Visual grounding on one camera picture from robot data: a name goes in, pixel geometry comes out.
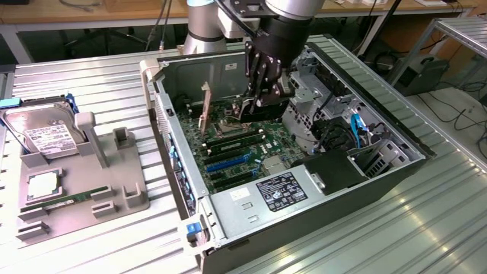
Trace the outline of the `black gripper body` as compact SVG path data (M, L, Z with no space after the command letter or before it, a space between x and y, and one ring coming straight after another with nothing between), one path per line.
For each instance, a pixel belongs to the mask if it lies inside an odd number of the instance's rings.
M314 18L262 18L253 38L257 50L282 62L293 62L305 48L314 22Z

